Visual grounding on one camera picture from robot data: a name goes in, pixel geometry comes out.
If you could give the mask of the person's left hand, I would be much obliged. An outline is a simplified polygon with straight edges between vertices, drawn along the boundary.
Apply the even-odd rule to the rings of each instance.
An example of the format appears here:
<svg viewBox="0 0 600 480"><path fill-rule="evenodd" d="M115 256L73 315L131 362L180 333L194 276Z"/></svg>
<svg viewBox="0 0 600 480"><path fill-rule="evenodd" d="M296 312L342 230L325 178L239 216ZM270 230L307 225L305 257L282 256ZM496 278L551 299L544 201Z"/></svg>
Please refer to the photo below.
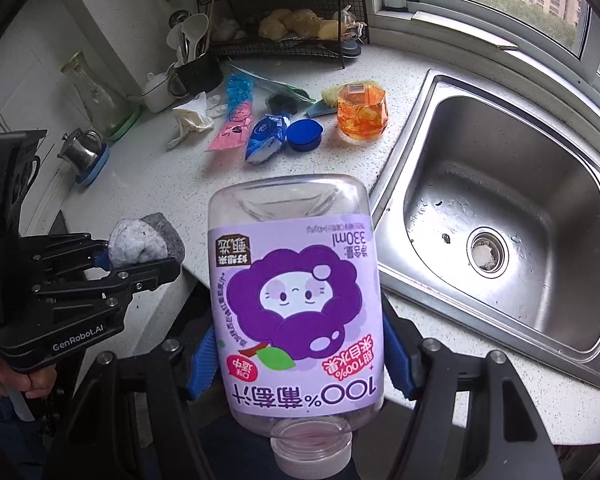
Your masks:
<svg viewBox="0 0 600 480"><path fill-rule="evenodd" d="M0 399L8 396L7 387L22 392L28 399L45 398L52 391L56 378L57 372L53 366L31 374L19 374L0 360Z"/></svg>

